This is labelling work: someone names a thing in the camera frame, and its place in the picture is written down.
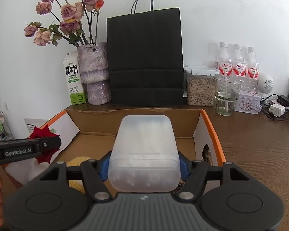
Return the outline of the clear jar of seeds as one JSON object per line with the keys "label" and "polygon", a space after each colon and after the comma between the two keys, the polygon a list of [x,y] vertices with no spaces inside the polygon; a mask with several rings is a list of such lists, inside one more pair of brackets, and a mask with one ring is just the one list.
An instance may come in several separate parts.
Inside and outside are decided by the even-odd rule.
{"label": "clear jar of seeds", "polygon": [[213,106],[214,78],[218,69],[206,66],[185,66],[187,104],[190,106]]}

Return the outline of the red fabric rose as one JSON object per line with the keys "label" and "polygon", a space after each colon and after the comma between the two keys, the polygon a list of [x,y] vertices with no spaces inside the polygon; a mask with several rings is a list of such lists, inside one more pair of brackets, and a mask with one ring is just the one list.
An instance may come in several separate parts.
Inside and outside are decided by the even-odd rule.
{"label": "red fabric rose", "polygon": [[44,128],[34,127],[33,132],[29,136],[29,139],[45,139],[41,143],[41,154],[36,157],[38,164],[48,163],[50,164],[52,156],[59,151],[61,147],[61,139],[59,135],[52,133],[48,125]]}

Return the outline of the white tin box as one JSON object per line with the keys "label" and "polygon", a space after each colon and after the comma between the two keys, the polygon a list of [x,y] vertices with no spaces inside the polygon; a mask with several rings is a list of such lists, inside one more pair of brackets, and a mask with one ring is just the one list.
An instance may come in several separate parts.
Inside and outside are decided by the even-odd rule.
{"label": "white tin box", "polygon": [[239,97],[234,104],[234,111],[248,114],[261,112],[261,95],[257,92],[240,91]]}

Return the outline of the white milk carton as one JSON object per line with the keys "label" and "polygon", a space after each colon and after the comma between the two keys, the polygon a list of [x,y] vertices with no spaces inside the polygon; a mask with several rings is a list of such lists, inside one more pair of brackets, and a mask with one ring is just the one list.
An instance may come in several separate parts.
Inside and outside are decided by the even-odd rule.
{"label": "white milk carton", "polygon": [[63,65],[71,104],[78,105],[86,103],[87,86],[81,82],[78,52],[73,51],[67,53]]}

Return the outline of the purple ceramic vase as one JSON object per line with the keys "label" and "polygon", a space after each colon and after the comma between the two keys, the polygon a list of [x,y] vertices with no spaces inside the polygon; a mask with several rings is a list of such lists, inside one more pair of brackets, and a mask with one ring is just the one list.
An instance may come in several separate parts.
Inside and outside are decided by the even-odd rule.
{"label": "purple ceramic vase", "polygon": [[78,64],[81,82],[87,86],[87,100],[91,105],[102,105],[111,100],[107,43],[79,46]]}

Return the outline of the dried rose bouquet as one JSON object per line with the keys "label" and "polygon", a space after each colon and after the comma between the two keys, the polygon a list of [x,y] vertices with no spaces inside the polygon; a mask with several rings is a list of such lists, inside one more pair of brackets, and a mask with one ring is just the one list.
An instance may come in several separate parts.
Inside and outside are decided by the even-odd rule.
{"label": "dried rose bouquet", "polygon": [[104,6],[104,0],[80,0],[74,4],[68,0],[40,0],[35,11],[38,15],[54,16],[54,21],[47,27],[41,22],[27,23],[24,35],[33,37],[34,44],[47,46],[58,45],[59,40],[66,40],[69,44],[79,47],[83,45],[97,45],[97,28]]}

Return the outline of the middle water bottle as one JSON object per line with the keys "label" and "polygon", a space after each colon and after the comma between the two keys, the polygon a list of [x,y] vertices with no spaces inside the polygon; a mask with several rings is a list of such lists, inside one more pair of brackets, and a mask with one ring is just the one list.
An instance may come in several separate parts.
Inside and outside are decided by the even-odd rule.
{"label": "middle water bottle", "polygon": [[242,45],[235,43],[233,47],[234,47],[233,60],[232,60],[233,74],[234,76],[237,76],[240,79],[244,79],[246,75],[246,62],[242,54]]}

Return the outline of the translucent cotton swab box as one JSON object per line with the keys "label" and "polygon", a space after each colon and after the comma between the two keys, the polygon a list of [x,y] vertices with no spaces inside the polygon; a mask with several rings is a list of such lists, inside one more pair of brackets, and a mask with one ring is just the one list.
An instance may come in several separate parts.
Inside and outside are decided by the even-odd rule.
{"label": "translucent cotton swab box", "polygon": [[181,179],[171,120],[165,115],[128,115],[119,126],[108,178],[121,192],[169,192]]}

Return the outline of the right water bottle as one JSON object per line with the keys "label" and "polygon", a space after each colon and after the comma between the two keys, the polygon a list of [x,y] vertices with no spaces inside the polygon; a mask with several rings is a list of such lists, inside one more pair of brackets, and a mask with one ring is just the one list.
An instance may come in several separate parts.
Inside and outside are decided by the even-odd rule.
{"label": "right water bottle", "polygon": [[245,90],[255,91],[258,84],[259,64],[256,58],[256,49],[247,48]]}

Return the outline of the left water bottle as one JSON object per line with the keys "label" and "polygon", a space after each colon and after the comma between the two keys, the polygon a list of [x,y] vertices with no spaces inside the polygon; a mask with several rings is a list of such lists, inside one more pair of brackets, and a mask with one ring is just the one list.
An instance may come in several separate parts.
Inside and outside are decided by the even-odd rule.
{"label": "left water bottle", "polygon": [[232,59],[228,50],[227,42],[219,42],[219,51],[217,55],[217,68],[220,75],[230,77],[232,76]]}

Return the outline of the red cardboard box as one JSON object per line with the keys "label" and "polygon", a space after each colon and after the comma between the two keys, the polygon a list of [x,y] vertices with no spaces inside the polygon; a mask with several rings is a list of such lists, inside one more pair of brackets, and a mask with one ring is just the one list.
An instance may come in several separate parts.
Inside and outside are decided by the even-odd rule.
{"label": "red cardboard box", "polygon": [[63,110],[45,126],[62,144],[50,163],[78,165],[110,153],[111,193],[166,192],[181,180],[179,155],[225,162],[217,133],[202,109]]}

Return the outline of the yellow plush toy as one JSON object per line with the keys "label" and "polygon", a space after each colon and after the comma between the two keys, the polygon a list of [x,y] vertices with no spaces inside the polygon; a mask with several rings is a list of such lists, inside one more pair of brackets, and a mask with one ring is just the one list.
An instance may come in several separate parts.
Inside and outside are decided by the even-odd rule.
{"label": "yellow plush toy", "polygon": [[[80,164],[84,161],[89,160],[90,157],[75,157],[74,159],[67,162],[68,167],[74,167],[74,166],[80,166]],[[69,187],[76,189],[82,194],[86,194],[86,191],[84,189],[83,181],[82,181],[82,175],[81,171],[74,171],[71,172],[69,175]]]}

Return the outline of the water bottle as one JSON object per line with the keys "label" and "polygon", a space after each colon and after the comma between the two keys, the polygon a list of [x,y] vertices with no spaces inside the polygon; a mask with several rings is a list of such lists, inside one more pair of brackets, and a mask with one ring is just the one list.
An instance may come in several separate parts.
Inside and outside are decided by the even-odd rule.
{"label": "water bottle", "polygon": [[258,84],[259,64],[256,58],[256,49],[247,48],[245,90],[255,91]]}
{"label": "water bottle", "polygon": [[219,51],[217,55],[217,68],[220,75],[230,77],[232,76],[232,59],[228,50],[227,42],[219,42]]}
{"label": "water bottle", "polygon": [[240,79],[244,79],[246,75],[246,62],[242,54],[242,45],[235,43],[233,47],[234,47],[233,60],[232,60],[233,74],[234,76],[237,76]]}

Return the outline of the black paper bag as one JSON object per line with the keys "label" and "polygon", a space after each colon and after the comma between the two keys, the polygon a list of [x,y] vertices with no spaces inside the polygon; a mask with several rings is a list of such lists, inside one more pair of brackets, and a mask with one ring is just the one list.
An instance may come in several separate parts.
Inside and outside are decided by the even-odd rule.
{"label": "black paper bag", "polygon": [[182,106],[184,65],[179,8],[107,19],[107,59],[114,105]]}

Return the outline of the white power adapter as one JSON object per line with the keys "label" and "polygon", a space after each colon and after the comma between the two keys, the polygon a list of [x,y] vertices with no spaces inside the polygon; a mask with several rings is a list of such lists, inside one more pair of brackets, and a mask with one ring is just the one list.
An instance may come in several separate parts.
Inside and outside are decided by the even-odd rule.
{"label": "white power adapter", "polygon": [[274,114],[277,117],[282,117],[282,115],[285,113],[285,107],[280,104],[272,104],[269,106],[269,112]]}

